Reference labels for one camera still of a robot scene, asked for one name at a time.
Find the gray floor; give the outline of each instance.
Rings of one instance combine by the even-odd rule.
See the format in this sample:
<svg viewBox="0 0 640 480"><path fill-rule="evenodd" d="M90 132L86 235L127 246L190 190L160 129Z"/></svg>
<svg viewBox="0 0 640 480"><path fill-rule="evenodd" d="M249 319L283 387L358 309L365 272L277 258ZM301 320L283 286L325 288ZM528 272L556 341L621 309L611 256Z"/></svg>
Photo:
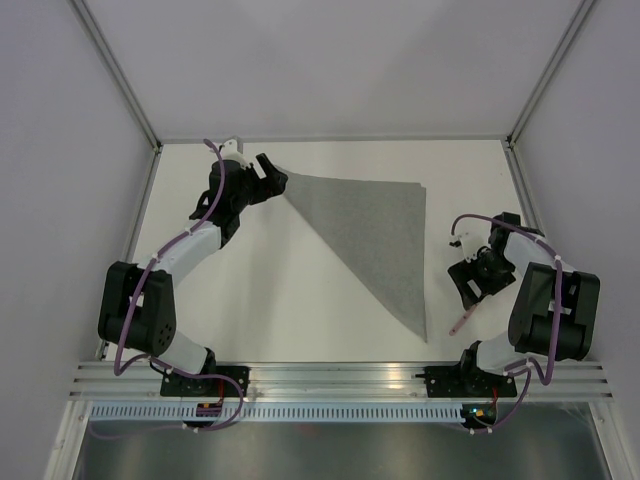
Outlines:
<svg viewBox="0 0 640 480"><path fill-rule="evenodd" d="M123 433L149 423L99 423ZM126 440L88 438L83 480L608 479L588 414L526 406L491 436L427 424L243 423Z"/></svg>

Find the white wall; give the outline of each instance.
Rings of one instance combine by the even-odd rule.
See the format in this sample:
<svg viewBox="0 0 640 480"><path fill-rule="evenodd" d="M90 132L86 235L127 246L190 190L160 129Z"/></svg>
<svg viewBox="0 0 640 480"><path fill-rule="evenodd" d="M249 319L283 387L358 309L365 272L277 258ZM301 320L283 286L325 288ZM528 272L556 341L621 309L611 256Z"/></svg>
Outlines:
<svg viewBox="0 0 640 480"><path fill-rule="evenodd" d="M41 478L150 150L65 1L0 8L0 470Z"/></svg>
<svg viewBox="0 0 640 480"><path fill-rule="evenodd" d="M602 281L593 356L640 452L640 3L600 2L519 142L547 233Z"/></svg>
<svg viewBox="0 0 640 480"><path fill-rule="evenodd" d="M579 0L88 0L163 140L505 135Z"/></svg>

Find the table surface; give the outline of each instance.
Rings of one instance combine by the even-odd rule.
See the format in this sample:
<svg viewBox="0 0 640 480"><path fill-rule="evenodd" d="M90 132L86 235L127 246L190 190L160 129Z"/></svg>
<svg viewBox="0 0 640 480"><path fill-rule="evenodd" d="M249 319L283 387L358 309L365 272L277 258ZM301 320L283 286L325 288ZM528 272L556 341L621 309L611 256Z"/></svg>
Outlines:
<svg viewBox="0 0 640 480"><path fill-rule="evenodd" d="M456 336L464 313L447 268L461 259L449 230L462 213L520 213L499 141L247 143L292 172L356 180L419 182L426 188L424 295L427 342L408 331L362 285L282 198L246 209L223 250L176 290L180 330L233 362L391 362L457 360L477 339L506 329L519 280L485 299ZM201 144L166 145L134 260L156 251L185 225L208 188L214 156ZM459 232L488 237L465 220ZM113 346L109 357L113 356Z"/></svg>

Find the black mounting bracket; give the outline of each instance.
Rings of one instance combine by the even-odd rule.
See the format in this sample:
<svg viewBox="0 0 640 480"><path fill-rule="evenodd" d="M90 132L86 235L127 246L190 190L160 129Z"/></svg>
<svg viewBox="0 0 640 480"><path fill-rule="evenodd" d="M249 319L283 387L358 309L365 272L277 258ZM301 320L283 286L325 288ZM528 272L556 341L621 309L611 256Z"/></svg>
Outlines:
<svg viewBox="0 0 640 480"><path fill-rule="evenodd" d="M215 373L235 380L247 395L250 368L244 365L217 365ZM194 380L176 373L162 376L161 397L220 397L238 398L238 392L229 382L216 379Z"/></svg>
<svg viewBox="0 0 640 480"><path fill-rule="evenodd" d="M517 395L512 377L487 373L478 368L479 344L475 342L466 349L454 365L424 367L424 373L416 375L424 378L429 398L493 398L494 388L501 398Z"/></svg>

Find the gray cloth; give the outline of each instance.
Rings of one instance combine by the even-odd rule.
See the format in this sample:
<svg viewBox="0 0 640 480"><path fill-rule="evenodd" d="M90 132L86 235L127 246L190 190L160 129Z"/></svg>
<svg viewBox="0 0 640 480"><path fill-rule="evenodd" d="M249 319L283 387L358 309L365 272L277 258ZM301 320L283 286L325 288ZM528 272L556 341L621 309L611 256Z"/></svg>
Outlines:
<svg viewBox="0 0 640 480"><path fill-rule="evenodd" d="M285 198L378 301L426 342L426 190L418 183L286 173Z"/></svg>

